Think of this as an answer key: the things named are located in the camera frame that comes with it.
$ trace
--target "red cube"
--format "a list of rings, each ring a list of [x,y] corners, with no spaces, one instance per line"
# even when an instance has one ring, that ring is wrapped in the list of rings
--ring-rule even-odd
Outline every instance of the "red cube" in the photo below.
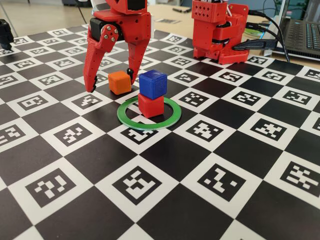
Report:
[[[158,116],[164,114],[165,112],[165,98],[164,96],[160,96],[154,100],[142,95],[138,94],[138,104],[139,110],[146,118],[151,118],[154,116]]]

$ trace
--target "red robot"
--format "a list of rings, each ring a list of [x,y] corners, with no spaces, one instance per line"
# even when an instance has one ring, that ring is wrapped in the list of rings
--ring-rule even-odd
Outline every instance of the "red robot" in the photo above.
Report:
[[[84,63],[85,89],[96,88],[97,71],[105,53],[110,53],[117,41],[128,43],[131,84],[135,82],[147,45],[151,38],[151,14],[147,0],[105,0],[108,10],[93,13],[88,28],[88,47]]]
[[[193,0],[193,56],[217,60],[219,64],[245,62],[248,50],[233,50],[241,43],[249,7],[227,0]]]

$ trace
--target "cable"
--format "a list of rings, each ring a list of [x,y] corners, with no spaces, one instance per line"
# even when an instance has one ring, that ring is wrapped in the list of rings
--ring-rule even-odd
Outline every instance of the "cable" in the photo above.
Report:
[[[279,41],[279,42],[282,44],[283,52],[284,52],[286,61],[287,61],[288,63],[290,63],[288,51],[287,51],[287,48],[286,48],[286,45],[285,45],[284,35],[282,34],[281,28],[278,26],[278,24],[277,24],[271,17],[268,17],[267,15],[265,15],[264,13],[262,13],[262,12],[260,12],[260,11],[249,10],[249,15],[259,16],[259,17],[262,17],[262,18],[266,18],[266,19],[268,19],[270,22],[272,22],[272,23],[276,26],[276,28],[278,29],[278,32],[279,32],[279,34],[280,34],[280,39],[281,39],[281,41]]]

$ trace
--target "green circle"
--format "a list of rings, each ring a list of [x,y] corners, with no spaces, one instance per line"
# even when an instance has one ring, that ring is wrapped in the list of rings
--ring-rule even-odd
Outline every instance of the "green circle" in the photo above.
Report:
[[[144,123],[139,123],[139,122],[135,122],[132,121],[131,119],[129,119],[126,115],[126,110],[127,108],[131,105],[138,102],[138,97],[134,97],[131,98],[127,101],[125,101],[124,103],[122,103],[118,110],[117,110],[117,116],[118,119],[120,120],[121,123],[123,123],[124,125],[126,125],[129,128],[132,129],[137,129],[137,130],[148,130],[148,131],[152,131],[152,130],[158,130],[158,129],[164,129],[164,128],[168,128],[170,126],[172,126],[173,124],[175,124],[176,122],[178,122],[178,120],[181,117],[181,108],[180,106],[173,100],[165,97],[164,98],[164,103],[168,104],[172,110],[173,110],[173,114],[170,118],[168,118],[167,120],[163,121],[163,122],[159,122],[159,123],[153,123],[153,124],[144,124]]]

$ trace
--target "laptop keyboard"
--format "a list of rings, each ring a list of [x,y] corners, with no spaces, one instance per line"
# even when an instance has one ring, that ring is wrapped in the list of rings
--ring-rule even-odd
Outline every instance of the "laptop keyboard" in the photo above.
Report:
[[[306,23],[306,47],[320,50],[320,24]]]

